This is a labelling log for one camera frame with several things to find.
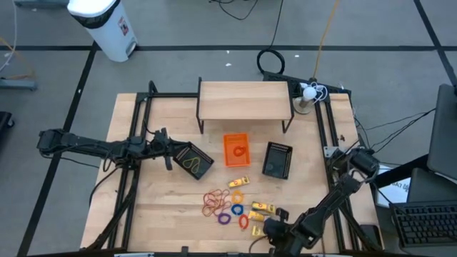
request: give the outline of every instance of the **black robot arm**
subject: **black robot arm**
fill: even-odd
[[[163,156],[166,168],[171,170],[170,157],[182,147],[191,144],[169,138],[165,128],[155,131],[151,142],[140,136],[132,136],[124,141],[105,142],[77,136],[61,129],[49,129],[39,135],[37,148],[43,155],[70,151],[110,159],[117,166],[127,168],[131,168],[137,161]]]
[[[360,187],[371,182],[379,170],[379,162],[372,157],[369,151],[354,149],[346,154],[338,149],[329,159],[328,165],[332,171],[339,174],[336,186],[328,195],[315,207],[302,213],[293,224],[285,223],[288,212],[278,208],[276,214],[280,221],[269,218],[265,221],[263,232],[267,235],[271,245],[275,246],[272,254],[277,257],[298,256],[301,249],[313,248],[319,239],[322,238],[326,220],[338,211],[343,202]],[[362,179],[354,178],[359,173]],[[355,219],[350,219],[350,224],[358,226]],[[372,251],[380,251],[381,248],[369,241],[361,229],[355,230],[362,243]]]

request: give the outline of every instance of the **black keyboard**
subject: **black keyboard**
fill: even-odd
[[[401,246],[457,246],[457,201],[396,203],[390,207]]]

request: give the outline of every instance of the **trash can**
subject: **trash can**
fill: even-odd
[[[109,59],[129,59],[138,41],[121,0],[70,0],[67,9]]]

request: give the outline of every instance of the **yellow rubber band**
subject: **yellow rubber band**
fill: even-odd
[[[235,190],[234,193],[231,195],[231,202],[232,203],[241,203],[243,202],[244,196],[240,190]]]

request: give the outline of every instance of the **orange plastic bin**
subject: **orange plastic bin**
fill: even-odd
[[[251,165],[247,133],[231,133],[224,135],[224,159],[227,167]]]

